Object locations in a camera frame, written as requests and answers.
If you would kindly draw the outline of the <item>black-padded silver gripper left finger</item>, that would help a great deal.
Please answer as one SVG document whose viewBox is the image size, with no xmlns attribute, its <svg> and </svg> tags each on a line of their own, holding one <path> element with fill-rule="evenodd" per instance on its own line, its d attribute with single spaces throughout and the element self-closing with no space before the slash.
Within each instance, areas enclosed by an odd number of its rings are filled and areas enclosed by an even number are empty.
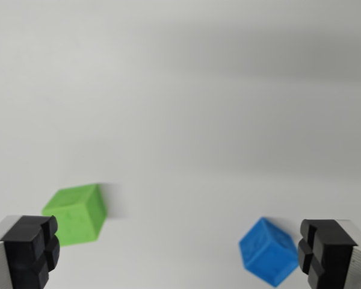
<svg viewBox="0 0 361 289">
<path fill-rule="evenodd" d="M 60 257 L 54 216 L 7 216 L 0 222 L 0 289 L 45 288 Z"/>
</svg>

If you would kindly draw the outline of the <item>black-padded silver gripper right finger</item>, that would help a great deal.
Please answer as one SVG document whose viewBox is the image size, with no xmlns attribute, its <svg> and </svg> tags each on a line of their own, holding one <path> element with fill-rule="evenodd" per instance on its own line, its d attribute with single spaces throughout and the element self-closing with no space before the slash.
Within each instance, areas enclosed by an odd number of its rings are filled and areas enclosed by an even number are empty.
<svg viewBox="0 0 361 289">
<path fill-rule="evenodd" d="M 361 230 L 350 220 L 300 225 L 298 263 L 311 288 L 361 288 Z"/>
</svg>

